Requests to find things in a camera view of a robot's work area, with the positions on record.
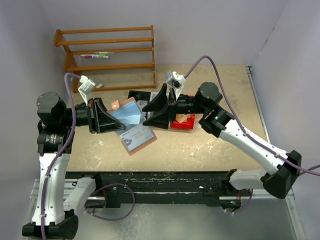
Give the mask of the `white card from holder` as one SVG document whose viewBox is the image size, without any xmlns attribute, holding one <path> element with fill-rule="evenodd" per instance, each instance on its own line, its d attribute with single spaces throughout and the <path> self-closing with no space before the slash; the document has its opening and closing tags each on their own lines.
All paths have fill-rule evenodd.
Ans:
<svg viewBox="0 0 320 240">
<path fill-rule="evenodd" d="M 154 137 L 151 129 L 144 125 L 136 125 L 120 135 L 128 151 L 132 151 Z"/>
</svg>

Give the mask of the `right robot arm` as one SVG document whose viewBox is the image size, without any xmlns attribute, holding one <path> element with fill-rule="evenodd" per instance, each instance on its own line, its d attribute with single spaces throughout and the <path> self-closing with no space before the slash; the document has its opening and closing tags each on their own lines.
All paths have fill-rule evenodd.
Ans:
<svg viewBox="0 0 320 240">
<path fill-rule="evenodd" d="M 143 125 L 167 130 L 178 114 L 201 114 L 199 124 L 205 132 L 234 145 L 262 166 L 260 170 L 230 170 L 222 183 L 223 192 L 233 196 L 239 190 L 259 189 L 284 199 L 300 175 L 293 165 L 301 165 L 301 154 L 282 150 L 241 126 L 219 105 L 222 98 L 213 82 L 202 83 L 194 96 L 179 97 L 173 88 L 163 84 L 142 108 L 143 112 L 153 113 Z"/>
</svg>

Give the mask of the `pink leather card holder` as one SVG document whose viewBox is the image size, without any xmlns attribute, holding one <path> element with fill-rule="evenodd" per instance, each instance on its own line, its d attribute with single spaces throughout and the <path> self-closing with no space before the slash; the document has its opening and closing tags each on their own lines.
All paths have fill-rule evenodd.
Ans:
<svg viewBox="0 0 320 240">
<path fill-rule="evenodd" d="M 116 131 L 117 136 L 119 137 L 122 145 L 124 146 L 127 153 L 132 156 L 135 153 L 139 152 L 143 148 L 147 147 L 151 143 L 155 142 L 157 140 L 156 134 L 151 129 L 151 131 L 154 134 L 154 137 L 141 146 L 135 148 L 132 151 L 128 151 L 124 141 L 120 137 L 120 135 L 129 129 L 137 126 L 137 125 L 143 125 L 143 122 L 146 120 L 145 116 L 143 115 L 141 109 L 138 107 L 137 102 L 133 97 L 126 99 L 123 102 L 119 102 L 118 100 L 115 100 L 111 103 L 111 109 L 107 111 L 108 114 L 116 118 L 118 121 L 120 121 L 122 124 L 125 125 L 125 130 L 119 130 Z"/>
</svg>

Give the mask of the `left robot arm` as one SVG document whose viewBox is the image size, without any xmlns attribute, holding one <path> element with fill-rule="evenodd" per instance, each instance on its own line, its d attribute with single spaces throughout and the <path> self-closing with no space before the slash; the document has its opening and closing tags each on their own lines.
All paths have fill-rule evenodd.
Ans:
<svg viewBox="0 0 320 240">
<path fill-rule="evenodd" d="M 31 222 L 22 235 L 39 240 L 72 240 L 79 226 L 79 211 L 88 197 L 103 191 L 99 174 L 80 177 L 68 197 L 64 197 L 67 166 L 72 153 L 75 128 L 88 126 L 92 134 L 124 130 L 111 116 L 100 97 L 68 108 L 55 92 L 40 95 L 36 101 L 40 119 L 37 128 L 40 162 L 39 190 Z"/>
</svg>

